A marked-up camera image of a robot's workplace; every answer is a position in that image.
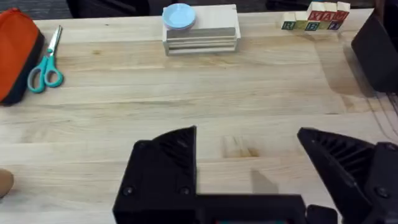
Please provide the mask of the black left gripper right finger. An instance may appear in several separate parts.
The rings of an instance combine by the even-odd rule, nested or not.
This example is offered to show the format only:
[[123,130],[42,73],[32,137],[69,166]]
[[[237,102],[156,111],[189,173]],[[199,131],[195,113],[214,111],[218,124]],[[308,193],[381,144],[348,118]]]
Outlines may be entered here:
[[313,128],[298,140],[343,223],[397,223],[397,145]]

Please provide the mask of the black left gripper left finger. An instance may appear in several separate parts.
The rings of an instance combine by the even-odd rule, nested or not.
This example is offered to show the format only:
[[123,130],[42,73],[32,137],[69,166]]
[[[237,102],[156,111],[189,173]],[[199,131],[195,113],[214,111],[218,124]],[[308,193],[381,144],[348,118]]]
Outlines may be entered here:
[[132,149],[113,206],[116,223],[194,223],[196,126],[176,129]]

